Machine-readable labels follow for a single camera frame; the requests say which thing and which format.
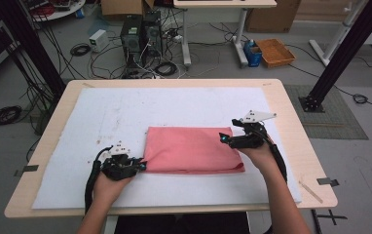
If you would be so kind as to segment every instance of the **wooden table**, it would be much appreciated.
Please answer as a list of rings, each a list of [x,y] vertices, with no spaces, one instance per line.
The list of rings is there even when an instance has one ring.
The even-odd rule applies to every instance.
[[[317,178],[326,177],[311,143],[299,121],[288,95],[277,79],[188,79],[188,80],[81,80],[72,81],[58,103],[55,113],[44,131],[30,159],[29,166],[38,165],[35,172],[25,172],[6,210],[6,217],[38,217],[84,215],[84,209],[33,210],[32,205],[42,182],[44,171],[56,149],[61,132],[73,111],[83,88],[151,88],[151,87],[258,87],[265,94],[272,112],[279,114],[275,124],[284,145],[287,158],[295,177],[302,182],[299,190],[301,209],[330,208],[337,205],[337,198],[329,184],[319,185]],[[111,209],[111,215],[129,214],[175,214],[225,211],[262,211],[268,205],[198,206],[168,208]]]
[[[235,21],[239,22],[239,28],[236,32],[237,35],[233,37],[233,44],[235,49],[238,53],[238,56],[241,61],[241,67],[247,66],[247,59],[244,55],[242,44],[241,44],[241,37],[244,27],[244,21],[246,20],[246,13],[248,8],[272,8],[277,5],[275,0],[229,0],[229,1],[179,1],[174,0],[173,4],[175,7],[183,9],[183,39],[182,39],[182,52],[183,52],[183,63],[188,68],[192,61],[190,59],[190,52],[189,52],[189,45],[188,45],[188,34],[187,34],[187,22],[189,18],[187,17],[188,9],[205,9],[202,14],[208,14],[208,10],[210,9],[237,9],[241,8],[241,15]],[[224,14],[216,14],[211,19],[211,22],[226,22]]]

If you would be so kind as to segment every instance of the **orange basket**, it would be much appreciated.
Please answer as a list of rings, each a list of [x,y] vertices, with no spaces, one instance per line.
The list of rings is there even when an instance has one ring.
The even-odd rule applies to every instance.
[[[288,65],[295,60],[295,56],[285,48],[278,39],[255,41],[262,51],[262,58],[268,68]]]

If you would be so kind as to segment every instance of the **hand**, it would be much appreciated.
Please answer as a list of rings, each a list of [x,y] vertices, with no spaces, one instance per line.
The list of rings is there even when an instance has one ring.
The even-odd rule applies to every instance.
[[[266,142],[264,142],[264,144],[258,148],[240,148],[238,151],[248,156],[262,175],[279,169],[277,162],[274,159],[274,155]]]
[[[128,177],[119,181],[114,181],[108,178],[104,173],[100,173],[94,185],[94,199],[98,199],[111,206],[131,180],[132,177]]]

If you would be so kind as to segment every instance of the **table leg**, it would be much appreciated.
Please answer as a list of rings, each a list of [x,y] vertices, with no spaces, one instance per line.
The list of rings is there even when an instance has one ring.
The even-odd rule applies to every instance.
[[[243,33],[244,20],[246,19],[246,13],[247,13],[247,8],[242,8],[241,16],[240,16],[240,20],[239,20],[238,34],[232,38],[235,49],[237,50],[239,59],[241,61],[241,68],[244,68],[244,67],[247,66],[247,58],[244,55],[243,47],[242,47],[242,44],[241,44],[241,38],[242,38],[242,33]]]
[[[186,70],[192,64],[190,60],[189,44],[187,42],[187,9],[183,10],[183,38],[182,38],[182,53],[183,53],[183,64],[186,66]]]

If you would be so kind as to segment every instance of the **computer tower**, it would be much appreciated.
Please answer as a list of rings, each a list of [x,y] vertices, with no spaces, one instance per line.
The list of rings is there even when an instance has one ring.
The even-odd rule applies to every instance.
[[[146,31],[148,51],[151,57],[160,57],[163,51],[161,12],[150,11],[144,17],[144,28]]]
[[[127,68],[143,67],[147,58],[143,16],[127,15],[120,38],[122,39]]]

